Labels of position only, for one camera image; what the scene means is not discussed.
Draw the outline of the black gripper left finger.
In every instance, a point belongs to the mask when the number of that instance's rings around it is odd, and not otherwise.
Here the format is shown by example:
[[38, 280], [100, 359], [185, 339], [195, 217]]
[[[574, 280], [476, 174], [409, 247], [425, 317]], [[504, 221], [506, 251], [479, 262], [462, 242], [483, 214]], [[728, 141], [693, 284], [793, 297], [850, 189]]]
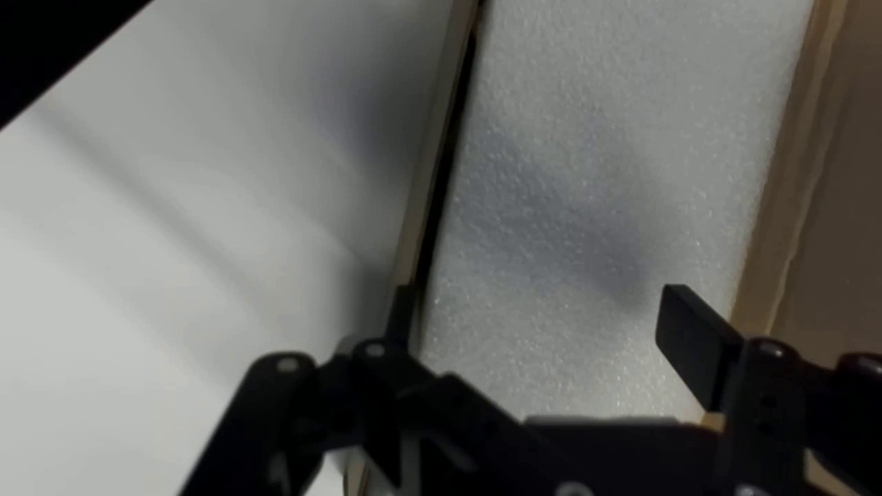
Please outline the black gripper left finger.
[[318, 363], [305, 352], [256, 359], [178, 496], [305, 496], [322, 459], [359, 450], [404, 496], [493, 496], [513, 479], [487, 426], [504, 412], [410, 355], [418, 288], [396, 286], [380, 337]]

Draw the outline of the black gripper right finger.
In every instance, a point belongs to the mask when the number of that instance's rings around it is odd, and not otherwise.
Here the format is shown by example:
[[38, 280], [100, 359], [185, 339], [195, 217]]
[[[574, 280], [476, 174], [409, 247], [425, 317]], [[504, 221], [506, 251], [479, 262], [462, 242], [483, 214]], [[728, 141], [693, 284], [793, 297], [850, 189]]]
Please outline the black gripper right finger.
[[726, 426], [713, 481], [734, 496], [817, 496], [806, 454], [861, 496], [882, 496], [882, 359], [811, 363], [792, 344], [741, 337], [693, 286], [668, 284], [655, 344]]

